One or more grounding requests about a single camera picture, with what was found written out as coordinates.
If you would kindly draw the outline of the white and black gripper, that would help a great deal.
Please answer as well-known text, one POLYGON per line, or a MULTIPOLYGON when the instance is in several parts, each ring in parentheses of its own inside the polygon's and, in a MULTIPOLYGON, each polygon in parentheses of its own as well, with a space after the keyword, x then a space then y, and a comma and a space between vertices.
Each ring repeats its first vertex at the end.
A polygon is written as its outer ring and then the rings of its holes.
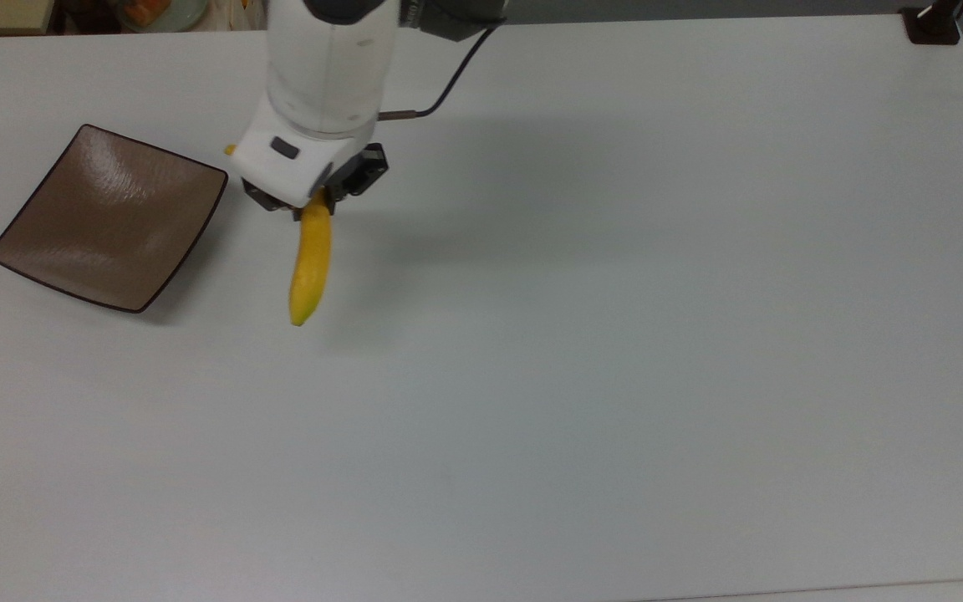
POLYGON ((314 137, 262 98, 229 159, 246 195, 263 209, 290 211, 301 222, 317 197, 333 216, 340 202, 363 195, 389 171, 373 129, 366 125, 339 140, 314 137))

